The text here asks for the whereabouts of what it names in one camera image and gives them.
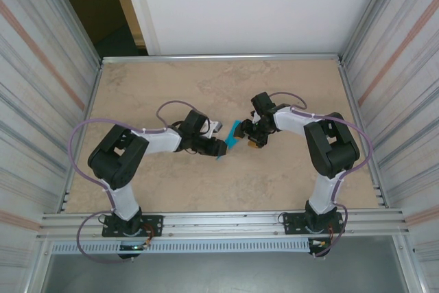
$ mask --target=corrugated metal wall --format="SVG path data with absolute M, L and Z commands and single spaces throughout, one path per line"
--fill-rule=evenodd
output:
M 99 63 L 63 0 L 0 0 L 0 14 L 0 291 L 21 292 Z
M 431 290 L 439 290 L 439 0 L 384 0 L 347 74 Z

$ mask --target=blue object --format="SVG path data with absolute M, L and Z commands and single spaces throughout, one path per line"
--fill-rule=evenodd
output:
M 241 123 L 240 120 L 235 120 L 235 123 L 232 126 L 232 129 L 230 130 L 230 132 L 228 133 L 227 139 L 225 140 L 226 145 L 227 145 L 227 150 L 230 150 L 231 148 L 233 148 L 233 146 L 238 143 L 238 139 L 234 138 L 233 133 L 235 131 L 235 128 Z

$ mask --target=orange stripe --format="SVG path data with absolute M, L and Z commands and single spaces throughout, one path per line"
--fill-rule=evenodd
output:
M 436 218 L 439 218 L 439 205 L 430 209 L 426 209 L 425 211 L 422 211 L 420 213 L 407 216 L 405 218 L 405 221 L 407 222 L 408 226 L 413 226 L 426 221 L 434 220 Z
M 33 231 L 40 230 L 39 223 L 2 210 L 0 210 L 0 222 L 10 224 L 11 226 L 19 226 L 21 228 Z
M 55 66 L 47 58 L 46 54 L 41 50 L 41 48 L 35 43 L 32 37 L 26 32 L 24 27 L 18 22 L 13 13 L 9 10 L 6 4 L 0 0 L 0 12 L 5 18 L 5 20 L 14 28 L 17 34 L 23 39 L 35 56 L 41 61 L 41 63 L 46 67 L 49 72 L 54 75 L 55 79 L 60 83 L 61 87 L 67 92 L 67 94 L 73 99 L 77 106 L 81 110 L 85 109 L 84 102 L 76 95 L 75 91 L 67 84 L 64 78 L 60 75 Z
M 427 9 L 423 12 L 417 22 L 414 24 L 413 28 L 410 30 L 408 35 L 405 37 L 404 41 L 399 45 L 396 51 L 390 56 L 384 67 L 378 72 L 378 75 L 374 78 L 374 80 L 370 83 L 370 86 L 366 89 L 366 92 L 360 97 L 358 100 L 359 106 L 362 106 L 364 100 L 369 96 L 372 90 L 376 87 L 381 79 L 383 79 L 384 75 L 389 71 L 404 49 L 411 43 L 411 41 L 418 35 L 419 31 L 422 30 L 424 25 L 428 22 L 428 20 L 433 16 L 435 11 L 439 8 L 439 0 L 433 0 L 427 7 Z

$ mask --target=metal grille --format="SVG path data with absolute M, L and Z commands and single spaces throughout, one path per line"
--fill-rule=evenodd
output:
M 86 242 L 81 247 L 89 254 L 126 253 L 121 242 Z M 156 240 L 143 251 L 130 253 L 236 253 L 236 252 L 309 252 L 307 238 L 277 239 L 197 239 Z M 52 254 L 79 254 L 76 242 L 57 242 Z

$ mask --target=beige tabletop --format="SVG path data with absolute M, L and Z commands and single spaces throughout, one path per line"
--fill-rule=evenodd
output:
M 116 119 L 138 128 L 161 128 L 156 109 L 170 99 L 181 99 L 211 120 L 220 120 L 224 127 L 218 137 L 225 139 L 235 120 L 249 118 L 253 110 L 250 99 L 263 91 L 290 91 L 307 101 L 309 112 L 337 111 L 353 120 L 332 60 L 107 64 L 91 117 Z M 274 96 L 273 101 L 296 102 L 283 95 Z M 170 124 L 184 119 L 188 112 L 186 106 L 172 104 L 162 114 Z M 86 160 L 110 128 L 110 124 L 87 128 L 78 164 L 88 175 L 93 173 Z M 240 141 L 218 161 L 186 152 L 146 156 L 133 179 L 133 189 L 143 211 L 303 209 L 316 174 L 305 139 L 278 132 L 260 150 Z M 338 201 L 349 208 L 378 206 L 367 167 L 346 178 Z M 75 175 L 67 212 L 109 208 L 102 188 Z

